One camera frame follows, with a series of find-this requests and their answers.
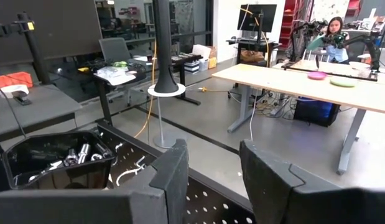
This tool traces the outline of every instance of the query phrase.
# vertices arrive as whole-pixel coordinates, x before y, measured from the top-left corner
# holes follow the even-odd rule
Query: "green plate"
[[[352,78],[332,77],[330,83],[340,87],[354,87],[358,81]]]
[[[323,42],[322,42],[322,37],[324,37],[325,34],[323,35],[318,35],[318,37],[316,37],[315,39],[313,39],[313,41],[311,41],[311,43],[307,46],[307,50],[315,50],[316,48],[318,47],[321,47],[323,45]]]

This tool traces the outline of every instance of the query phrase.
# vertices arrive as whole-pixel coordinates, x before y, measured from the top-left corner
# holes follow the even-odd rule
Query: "trash bin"
[[[103,189],[115,158],[115,152],[90,131],[32,136],[2,155],[14,190]]]

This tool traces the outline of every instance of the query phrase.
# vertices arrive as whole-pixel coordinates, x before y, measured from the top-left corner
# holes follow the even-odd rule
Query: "dark hair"
[[[333,17],[333,18],[330,20],[329,24],[328,24],[327,35],[330,34],[329,27],[330,27],[330,24],[331,24],[333,21],[339,21],[339,23],[340,23],[340,29],[337,31],[338,33],[340,33],[340,32],[341,32],[341,29],[343,28],[343,19],[342,19],[340,16]]]

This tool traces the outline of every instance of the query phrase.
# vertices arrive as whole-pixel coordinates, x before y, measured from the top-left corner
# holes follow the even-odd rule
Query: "black pole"
[[[158,93],[173,93],[179,90],[172,75],[170,9],[169,0],[153,0],[159,79],[155,86]]]
[[[43,85],[48,85],[51,82],[46,64],[44,63],[43,56],[40,53],[39,47],[37,46],[37,40],[34,34],[34,30],[31,30],[28,26],[28,22],[31,22],[31,20],[29,19],[29,16],[26,12],[18,14],[17,16],[18,21],[21,23],[24,30],[26,30],[26,32],[24,32],[24,35],[33,57],[33,66],[35,68],[37,78],[40,82],[42,82]]]

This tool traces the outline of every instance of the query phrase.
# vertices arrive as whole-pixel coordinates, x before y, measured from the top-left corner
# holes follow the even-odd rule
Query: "computer monitor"
[[[260,31],[261,27],[262,32],[271,32],[272,25],[274,23],[275,11],[277,10],[276,4],[255,4],[255,5],[241,5],[241,10],[239,13],[239,21],[238,21],[238,30],[246,30],[246,31]],[[259,14],[263,14],[262,24],[260,27],[257,26],[255,17],[258,18]]]

